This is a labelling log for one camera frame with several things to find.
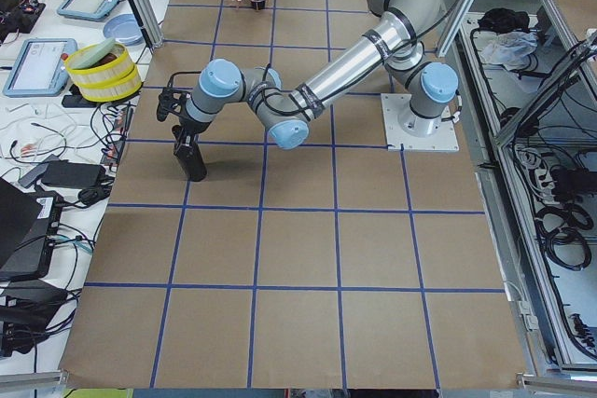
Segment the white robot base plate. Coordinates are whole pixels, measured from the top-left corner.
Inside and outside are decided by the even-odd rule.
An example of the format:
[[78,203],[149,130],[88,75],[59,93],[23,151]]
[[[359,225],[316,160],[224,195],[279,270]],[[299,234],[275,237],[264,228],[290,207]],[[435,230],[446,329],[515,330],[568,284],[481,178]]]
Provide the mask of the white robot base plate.
[[389,151],[456,153],[460,147],[450,107],[440,117],[421,118],[410,108],[410,94],[382,94],[382,115]]

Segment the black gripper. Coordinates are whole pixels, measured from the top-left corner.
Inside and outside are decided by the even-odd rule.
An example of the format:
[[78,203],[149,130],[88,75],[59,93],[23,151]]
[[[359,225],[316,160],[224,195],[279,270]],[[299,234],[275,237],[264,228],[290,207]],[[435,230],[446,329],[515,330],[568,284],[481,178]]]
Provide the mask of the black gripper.
[[158,96],[157,121],[164,122],[168,115],[174,115],[178,118],[179,125],[172,127],[172,133],[175,138],[175,154],[182,154],[187,147],[186,132],[203,133],[209,127],[207,122],[199,121],[190,115],[187,111],[188,105],[193,105],[192,95],[182,89],[164,87]]

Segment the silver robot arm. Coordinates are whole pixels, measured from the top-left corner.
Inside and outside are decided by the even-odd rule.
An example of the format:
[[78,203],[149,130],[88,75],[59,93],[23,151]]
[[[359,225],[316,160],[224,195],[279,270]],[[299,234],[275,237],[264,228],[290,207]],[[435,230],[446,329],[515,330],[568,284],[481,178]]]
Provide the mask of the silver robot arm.
[[302,144],[309,122],[321,116],[373,71],[386,71],[411,94],[403,128],[420,135],[424,123],[435,124],[455,97],[458,76],[449,65],[431,62],[420,39],[437,20],[441,0],[367,0],[376,26],[335,61],[288,93],[279,75],[267,67],[241,69],[225,59],[210,61],[193,91],[167,85],[159,95],[156,116],[178,118],[173,133],[184,142],[205,132],[229,103],[246,103],[270,138],[283,149]]

